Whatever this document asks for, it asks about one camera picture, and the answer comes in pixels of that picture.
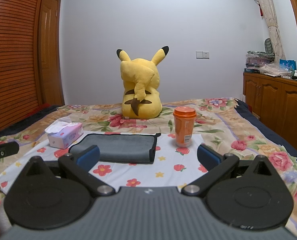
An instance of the yellow plush toy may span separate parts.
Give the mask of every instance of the yellow plush toy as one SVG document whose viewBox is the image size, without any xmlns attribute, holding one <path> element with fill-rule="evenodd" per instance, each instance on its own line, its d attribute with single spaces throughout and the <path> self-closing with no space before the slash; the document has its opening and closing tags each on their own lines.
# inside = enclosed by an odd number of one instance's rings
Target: yellow plush toy
<svg viewBox="0 0 297 240">
<path fill-rule="evenodd" d="M 165 58 L 169 47 L 161 48 L 151 61 L 137 58 L 131 60 L 124 50 L 118 49 L 117 55 L 122 61 L 121 77 L 124 85 L 122 113 L 132 119 L 155 118 L 162 111 L 160 93 L 160 75 L 157 65 Z"/>
</svg>

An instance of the tissue box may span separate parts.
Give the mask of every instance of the tissue box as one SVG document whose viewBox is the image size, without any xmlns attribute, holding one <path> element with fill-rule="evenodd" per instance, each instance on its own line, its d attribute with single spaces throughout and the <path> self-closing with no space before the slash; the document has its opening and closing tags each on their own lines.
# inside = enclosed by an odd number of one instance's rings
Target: tissue box
<svg viewBox="0 0 297 240">
<path fill-rule="evenodd" d="M 51 147 L 66 149 L 82 134 L 82 124 L 72 123 L 71 125 L 64 127 L 58 133 L 49 133 L 47 137 Z"/>
</svg>

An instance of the barcode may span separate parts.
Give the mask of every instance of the barcode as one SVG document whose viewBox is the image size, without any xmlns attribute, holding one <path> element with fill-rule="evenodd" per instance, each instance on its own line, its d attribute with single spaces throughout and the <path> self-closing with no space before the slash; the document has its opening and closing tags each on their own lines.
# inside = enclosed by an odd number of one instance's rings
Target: barcode
<svg viewBox="0 0 297 240">
<path fill-rule="evenodd" d="M 184 137 L 184 143 L 188 143 L 190 141 L 190 139 L 191 139 L 191 135 L 186 135 Z"/>
</svg>

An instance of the electrical outlet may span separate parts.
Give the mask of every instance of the electrical outlet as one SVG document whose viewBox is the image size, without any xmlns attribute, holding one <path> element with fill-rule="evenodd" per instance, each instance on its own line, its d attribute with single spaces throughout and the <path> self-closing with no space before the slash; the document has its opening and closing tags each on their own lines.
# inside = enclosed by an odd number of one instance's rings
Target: electrical outlet
<svg viewBox="0 0 297 240">
<path fill-rule="evenodd" d="M 210 58 L 210 53 L 208 51 L 204 51 L 203 58 Z"/>
<path fill-rule="evenodd" d="M 196 58 L 203 58 L 203 51 L 197 51 Z"/>
</svg>

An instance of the beige curtain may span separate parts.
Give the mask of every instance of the beige curtain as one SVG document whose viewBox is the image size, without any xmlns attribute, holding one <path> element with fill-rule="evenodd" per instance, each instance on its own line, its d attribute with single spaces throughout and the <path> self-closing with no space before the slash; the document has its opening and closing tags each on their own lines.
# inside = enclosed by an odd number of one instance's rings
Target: beige curtain
<svg viewBox="0 0 297 240">
<path fill-rule="evenodd" d="M 269 30 L 269 35 L 273 45 L 275 53 L 275 61 L 279 62 L 280 59 L 285 59 L 283 46 L 280 38 L 280 33 L 278 30 L 276 13 L 274 9 L 274 4 L 272 0 L 258 0 L 261 5 L 264 17 Z"/>
</svg>

